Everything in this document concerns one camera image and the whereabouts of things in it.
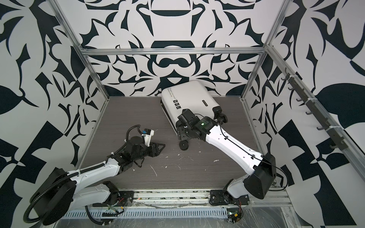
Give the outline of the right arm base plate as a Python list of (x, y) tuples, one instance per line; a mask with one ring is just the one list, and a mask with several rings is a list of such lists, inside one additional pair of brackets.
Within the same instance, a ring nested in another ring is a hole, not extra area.
[(209, 203), (212, 206), (221, 206), (229, 204), (249, 205), (250, 198), (243, 195), (239, 198), (232, 197), (226, 190), (210, 190)]

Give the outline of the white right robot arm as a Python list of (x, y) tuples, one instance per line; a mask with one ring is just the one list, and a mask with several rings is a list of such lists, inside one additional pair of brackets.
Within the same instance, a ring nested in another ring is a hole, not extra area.
[(229, 181), (223, 189), (227, 199), (239, 199), (248, 194), (261, 200), (265, 198), (276, 178), (276, 159), (273, 155), (263, 155), (249, 148), (228, 134), (217, 121), (207, 116), (200, 119), (189, 109), (184, 109), (178, 119), (189, 137), (220, 149), (246, 173)]

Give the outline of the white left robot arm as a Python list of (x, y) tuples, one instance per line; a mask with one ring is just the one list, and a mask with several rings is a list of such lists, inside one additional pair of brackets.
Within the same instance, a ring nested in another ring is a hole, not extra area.
[(41, 222), (46, 226), (74, 209), (92, 204), (116, 204), (119, 189), (107, 178), (122, 174), (145, 157), (159, 156), (164, 148), (163, 143), (134, 136), (98, 164), (69, 172), (55, 169), (31, 197), (23, 221)]

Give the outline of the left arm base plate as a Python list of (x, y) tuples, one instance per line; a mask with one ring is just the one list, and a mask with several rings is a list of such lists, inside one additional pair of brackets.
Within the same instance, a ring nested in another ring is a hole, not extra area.
[(92, 204), (93, 207), (124, 207), (133, 202), (134, 191), (119, 191), (112, 193), (105, 202)]

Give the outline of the white suitcase black lining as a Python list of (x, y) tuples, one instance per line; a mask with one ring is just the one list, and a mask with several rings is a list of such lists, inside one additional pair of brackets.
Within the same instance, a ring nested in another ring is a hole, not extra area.
[[(196, 80), (164, 89), (161, 106), (177, 137), (176, 123), (184, 109), (190, 109), (200, 119), (208, 116), (220, 124), (228, 122), (221, 106), (213, 99), (205, 86)], [(188, 140), (182, 141), (179, 138), (178, 140), (180, 149), (186, 151), (189, 147)]]

